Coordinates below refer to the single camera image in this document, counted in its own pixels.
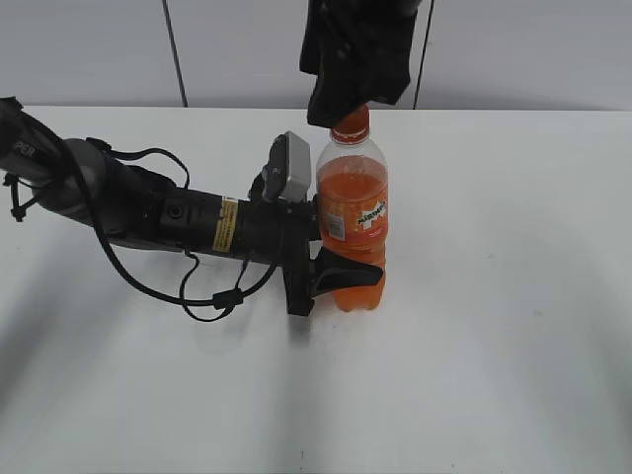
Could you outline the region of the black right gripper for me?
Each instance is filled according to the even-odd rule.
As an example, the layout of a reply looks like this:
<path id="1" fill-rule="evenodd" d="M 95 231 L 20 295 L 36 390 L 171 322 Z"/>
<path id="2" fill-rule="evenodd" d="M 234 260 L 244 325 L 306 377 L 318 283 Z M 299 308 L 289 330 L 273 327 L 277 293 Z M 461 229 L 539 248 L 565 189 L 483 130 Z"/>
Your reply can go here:
<path id="1" fill-rule="evenodd" d="M 396 104 L 411 82 L 418 1 L 310 1 L 299 69 L 316 77 L 307 123 L 333 128 L 366 102 Z"/>

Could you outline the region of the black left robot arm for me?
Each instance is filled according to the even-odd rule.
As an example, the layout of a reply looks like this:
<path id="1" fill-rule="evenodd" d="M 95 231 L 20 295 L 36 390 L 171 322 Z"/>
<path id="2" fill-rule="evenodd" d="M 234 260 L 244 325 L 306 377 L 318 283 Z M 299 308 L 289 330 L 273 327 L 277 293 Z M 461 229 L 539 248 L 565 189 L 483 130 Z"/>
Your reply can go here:
<path id="1" fill-rule="evenodd" d="M 374 286 L 383 277 L 380 267 L 328 249 L 311 254 L 321 237 L 319 212 L 307 194 L 309 147 L 293 132 L 276 137 L 243 200 L 178 186 L 142 168 L 140 159 L 140 152 L 97 138 L 63 139 L 17 99 L 1 102 L 5 186 L 27 187 L 31 204 L 90 226 L 121 276 L 118 246 L 260 263 L 281 271 L 287 311 L 298 316 L 308 315 L 321 294 Z"/>

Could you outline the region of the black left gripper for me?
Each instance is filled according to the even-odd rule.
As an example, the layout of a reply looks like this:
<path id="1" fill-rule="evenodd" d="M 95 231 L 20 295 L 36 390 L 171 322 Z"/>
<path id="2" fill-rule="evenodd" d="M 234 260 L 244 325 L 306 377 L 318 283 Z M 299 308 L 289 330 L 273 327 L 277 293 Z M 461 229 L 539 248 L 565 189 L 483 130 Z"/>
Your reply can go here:
<path id="1" fill-rule="evenodd" d="M 310 261 L 310 241 L 318 216 L 317 194 L 311 201 L 239 202 L 232 256 L 268 267 L 256 283 L 242 291 L 245 298 L 262 289 L 277 268 L 282 270 L 286 311 L 295 316 L 309 315 L 316 296 L 375 286 L 381 281 L 381 267 L 350 260 L 326 248 Z"/>

